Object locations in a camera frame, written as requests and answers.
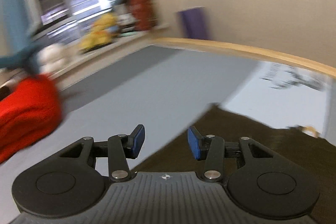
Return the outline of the dark olive corduroy pants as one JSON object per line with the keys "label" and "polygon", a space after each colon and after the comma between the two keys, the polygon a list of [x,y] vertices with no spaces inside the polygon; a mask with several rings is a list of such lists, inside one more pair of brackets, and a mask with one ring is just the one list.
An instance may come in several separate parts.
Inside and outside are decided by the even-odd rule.
{"label": "dark olive corduroy pants", "polygon": [[[308,171],[320,188],[311,216],[318,223],[335,223],[335,146],[323,138],[302,132],[300,126],[275,129],[248,117],[211,105],[193,126],[202,134],[212,134],[226,143],[242,143],[256,159],[271,150]],[[134,172],[189,172],[201,174],[204,163],[190,150],[187,129],[163,148],[133,167]]]}

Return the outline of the red folded quilt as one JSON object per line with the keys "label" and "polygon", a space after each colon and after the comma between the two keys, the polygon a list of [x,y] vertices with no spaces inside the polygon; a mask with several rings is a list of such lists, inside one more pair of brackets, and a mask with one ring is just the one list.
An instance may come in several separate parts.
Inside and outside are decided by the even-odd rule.
{"label": "red folded quilt", "polygon": [[1,100],[1,162],[52,133],[63,120],[56,84],[46,75],[27,77]]}

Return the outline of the white printed deer mat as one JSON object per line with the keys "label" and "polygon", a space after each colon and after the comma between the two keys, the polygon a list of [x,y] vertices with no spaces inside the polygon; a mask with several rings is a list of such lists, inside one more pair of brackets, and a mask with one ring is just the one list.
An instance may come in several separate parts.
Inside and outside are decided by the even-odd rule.
{"label": "white printed deer mat", "polygon": [[322,73],[260,61],[220,107],[272,128],[301,126],[307,135],[324,138],[332,86]]}

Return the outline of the white plush toy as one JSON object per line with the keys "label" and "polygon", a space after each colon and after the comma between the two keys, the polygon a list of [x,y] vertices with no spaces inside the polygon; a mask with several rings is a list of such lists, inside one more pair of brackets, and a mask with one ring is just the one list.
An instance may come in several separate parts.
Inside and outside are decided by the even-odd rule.
{"label": "white plush toy", "polygon": [[66,46],[54,43],[38,52],[38,64],[43,74],[52,74],[62,70],[68,64]]}

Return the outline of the grey bed sheet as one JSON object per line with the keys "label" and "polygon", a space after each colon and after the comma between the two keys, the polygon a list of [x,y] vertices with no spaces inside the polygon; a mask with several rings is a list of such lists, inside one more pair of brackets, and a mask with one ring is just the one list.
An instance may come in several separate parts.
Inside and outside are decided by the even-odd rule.
{"label": "grey bed sheet", "polygon": [[151,46],[66,88],[62,124],[1,165],[1,223],[18,215],[11,186],[30,166],[84,136],[105,141],[143,124],[146,139],[134,167],[228,98],[256,66],[242,57]]}

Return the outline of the teal shark plush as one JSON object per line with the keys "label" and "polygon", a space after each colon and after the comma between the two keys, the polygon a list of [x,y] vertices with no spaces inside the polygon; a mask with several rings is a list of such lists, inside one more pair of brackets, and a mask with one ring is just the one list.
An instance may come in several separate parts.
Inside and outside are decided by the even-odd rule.
{"label": "teal shark plush", "polygon": [[21,69],[28,75],[38,75],[40,73],[40,66],[37,61],[37,55],[43,46],[43,43],[33,41],[25,35],[18,51],[1,56],[1,69],[8,71]]}

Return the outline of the yellow bear plush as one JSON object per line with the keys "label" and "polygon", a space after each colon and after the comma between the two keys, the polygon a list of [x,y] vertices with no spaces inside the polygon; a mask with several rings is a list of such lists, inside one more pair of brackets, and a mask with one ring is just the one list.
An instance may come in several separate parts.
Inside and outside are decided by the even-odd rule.
{"label": "yellow bear plush", "polygon": [[107,12],[100,16],[91,26],[89,32],[84,35],[79,43],[79,50],[82,53],[94,51],[111,44],[114,38],[118,37],[120,26],[117,22],[117,15]]}

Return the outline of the panda plush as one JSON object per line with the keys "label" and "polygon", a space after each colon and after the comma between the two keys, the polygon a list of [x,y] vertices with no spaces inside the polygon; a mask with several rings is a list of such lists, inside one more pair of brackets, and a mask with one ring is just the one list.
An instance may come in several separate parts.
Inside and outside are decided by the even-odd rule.
{"label": "panda plush", "polygon": [[125,4],[116,5],[114,7],[114,11],[117,15],[117,23],[122,32],[135,30],[137,20]]}

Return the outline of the dark red cushion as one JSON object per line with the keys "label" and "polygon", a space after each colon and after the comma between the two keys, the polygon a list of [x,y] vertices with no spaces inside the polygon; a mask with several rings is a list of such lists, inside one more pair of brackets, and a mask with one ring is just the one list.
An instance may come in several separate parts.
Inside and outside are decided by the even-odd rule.
{"label": "dark red cushion", "polygon": [[151,30],[157,24],[157,15],[152,0],[129,0],[131,14],[135,18],[135,29]]}

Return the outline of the wooden bed frame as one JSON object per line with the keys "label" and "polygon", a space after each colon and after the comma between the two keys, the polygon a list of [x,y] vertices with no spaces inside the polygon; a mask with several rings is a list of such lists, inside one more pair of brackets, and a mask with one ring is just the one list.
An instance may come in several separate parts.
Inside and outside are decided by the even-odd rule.
{"label": "wooden bed frame", "polygon": [[212,53],[222,53],[232,56],[245,57],[260,61],[270,61],[299,67],[335,78],[335,67],[319,63],[303,57],[268,50],[259,47],[245,46],[234,43],[216,42],[212,40],[197,40],[183,38],[157,38],[153,40],[154,46],[179,48],[182,50],[195,50]]}

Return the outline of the purple board by wall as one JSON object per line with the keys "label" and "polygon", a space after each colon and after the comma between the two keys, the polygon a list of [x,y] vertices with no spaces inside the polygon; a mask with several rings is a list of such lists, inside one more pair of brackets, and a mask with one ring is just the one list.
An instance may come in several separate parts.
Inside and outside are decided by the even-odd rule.
{"label": "purple board by wall", "polygon": [[188,39],[210,40],[210,31],[204,7],[193,7],[179,11],[183,36]]}

